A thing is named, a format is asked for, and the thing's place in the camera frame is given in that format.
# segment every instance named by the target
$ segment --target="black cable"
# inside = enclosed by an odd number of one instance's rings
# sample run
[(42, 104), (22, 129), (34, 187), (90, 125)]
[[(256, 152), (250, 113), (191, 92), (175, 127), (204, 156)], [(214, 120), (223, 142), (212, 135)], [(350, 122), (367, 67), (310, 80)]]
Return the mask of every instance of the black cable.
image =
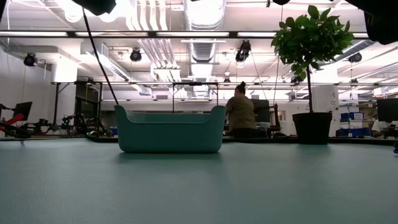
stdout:
[(101, 70), (104, 73), (106, 82), (108, 83), (109, 89), (111, 89), (111, 93), (113, 95), (113, 98), (114, 98), (116, 104), (119, 105), (118, 99), (116, 98), (116, 95), (114, 94), (113, 88), (111, 86), (111, 82), (109, 81), (109, 78), (108, 78), (108, 76), (107, 76), (107, 74), (105, 72), (104, 67), (102, 66), (102, 63), (100, 62), (100, 56), (98, 56), (98, 52), (97, 52), (97, 49), (96, 49), (95, 44), (94, 44), (94, 39), (93, 39), (93, 36), (91, 35), (91, 30), (90, 30), (90, 26), (88, 25), (88, 19), (87, 19), (87, 16), (86, 16), (85, 9), (83, 7), (82, 7), (82, 9), (83, 9), (83, 18), (85, 19), (85, 24), (86, 24), (86, 28), (87, 28), (88, 37), (90, 38), (91, 45), (93, 46), (95, 57), (97, 58), (99, 67), (101, 67)]
[[(282, 6), (282, 9), (280, 11), (280, 21), (283, 21), (284, 17), (284, 6)], [(274, 87), (274, 105), (275, 105), (275, 96), (276, 96), (276, 86), (278, 84), (278, 75), (279, 75), (279, 61), (280, 61), (280, 56), (278, 54), (278, 62), (277, 62), (277, 68), (276, 68), (276, 78), (275, 78), (275, 87)]]
[(264, 88), (262, 87), (262, 81), (261, 81), (261, 78), (260, 78), (259, 71), (257, 70), (257, 65), (256, 65), (256, 61), (255, 61), (255, 59), (254, 59), (253, 52), (251, 52), (251, 58), (253, 58), (254, 68), (256, 68), (256, 73), (257, 73), (257, 77), (259, 77), (259, 81), (260, 81), (260, 85), (261, 85), (262, 92), (264, 93), (264, 97), (265, 97), (266, 100), (267, 100), (266, 91), (265, 91)]

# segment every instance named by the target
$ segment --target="spotlight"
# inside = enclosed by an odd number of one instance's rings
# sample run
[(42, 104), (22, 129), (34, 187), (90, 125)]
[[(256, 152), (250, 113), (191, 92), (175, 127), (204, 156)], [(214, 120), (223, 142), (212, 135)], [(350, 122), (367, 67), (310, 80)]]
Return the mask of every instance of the spotlight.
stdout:
[(224, 82), (226, 82), (226, 83), (231, 83), (231, 80), (230, 80), (229, 78), (225, 78), (225, 79), (224, 79)]
[(37, 66), (37, 58), (35, 53), (28, 53), (24, 59), (24, 65), (28, 67), (36, 67)]
[(348, 58), (348, 61), (351, 63), (360, 62), (362, 61), (361, 53), (356, 53)]
[(140, 49), (133, 49), (132, 53), (130, 55), (130, 59), (133, 62), (139, 62), (142, 59), (141, 53), (140, 53)]
[(250, 55), (251, 45), (250, 41), (244, 40), (236, 54), (236, 62), (244, 62)]

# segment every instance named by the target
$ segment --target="teal tabletop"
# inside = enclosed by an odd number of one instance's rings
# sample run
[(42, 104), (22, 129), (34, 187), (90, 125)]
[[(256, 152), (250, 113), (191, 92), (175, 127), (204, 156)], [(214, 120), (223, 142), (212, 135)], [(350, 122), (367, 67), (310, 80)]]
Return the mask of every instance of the teal tabletop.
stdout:
[(0, 223), (396, 224), (392, 150), (227, 143), (216, 154), (125, 154), (86, 139), (0, 142)]

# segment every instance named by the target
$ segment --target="white wall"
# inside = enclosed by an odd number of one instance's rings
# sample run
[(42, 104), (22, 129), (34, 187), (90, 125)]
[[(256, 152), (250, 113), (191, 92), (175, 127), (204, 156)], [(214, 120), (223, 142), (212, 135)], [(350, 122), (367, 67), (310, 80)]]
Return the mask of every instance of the white wall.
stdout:
[[(52, 68), (53, 82), (74, 82), (77, 78), (77, 64), (70, 59), (60, 57)], [(57, 124), (67, 115), (75, 114), (76, 85), (68, 85), (58, 96)]]
[[(50, 84), (51, 72), (29, 68), (19, 58), (8, 55), (0, 48), (0, 103), (9, 108), (17, 103), (32, 101), (29, 122), (39, 118), (52, 121), (55, 86)], [(11, 118), (12, 111), (3, 111), (2, 117)]]

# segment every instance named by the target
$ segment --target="metal frame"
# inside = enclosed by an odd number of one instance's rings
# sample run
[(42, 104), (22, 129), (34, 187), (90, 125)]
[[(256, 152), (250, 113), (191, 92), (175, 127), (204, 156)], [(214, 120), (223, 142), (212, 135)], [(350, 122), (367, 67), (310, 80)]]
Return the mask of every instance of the metal frame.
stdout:
[(52, 82), (51, 84), (56, 85), (56, 90), (55, 90), (55, 105), (54, 105), (54, 119), (53, 119), (53, 125), (57, 124), (57, 113), (58, 113), (58, 96), (64, 90), (68, 85), (87, 85), (87, 84), (93, 84), (93, 85), (99, 85), (99, 94), (98, 94), (98, 106), (97, 106), (97, 118), (101, 118), (101, 104), (102, 104), (102, 97), (103, 97), (103, 82)]
[(189, 85), (189, 86), (202, 86), (202, 85), (215, 85), (217, 87), (217, 105), (218, 105), (218, 89), (219, 89), (219, 83), (217, 82), (206, 82), (206, 83), (202, 83), (202, 82), (173, 82), (173, 113), (175, 112), (174, 110), (174, 89), (176, 85)]
[[(52, 82), (52, 84), (75, 84), (76, 82)], [(100, 83), (105, 83), (106, 82), (90, 82), (94, 85), (99, 85)], [(189, 85), (192, 83), (197, 83), (201, 85), (240, 85), (241, 83), (238, 82), (231, 82), (231, 83), (221, 83), (221, 82), (111, 82), (111, 85), (154, 85), (154, 86), (159, 86), (159, 85)], [(247, 86), (250, 85), (258, 85), (258, 86), (275, 86), (275, 83), (260, 83), (260, 82), (247, 82)], [(317, 85), (317, 86), (351, 86), (351, 87), (356, 87), (356, 86), (398, 86), (398, 83), (311, 83), (311, 85)], [(277, 86), (307, 86), (307, 83), (277, 83)]]
[[(191, 31), (191, 30), (96, 30), (94, 39), (273, 39), (273, 31)], [(367, 33), (355, 32), (354, 40), (369, 40)], [(88, 39), (86, 30), (0, 30), (0, 37)]]

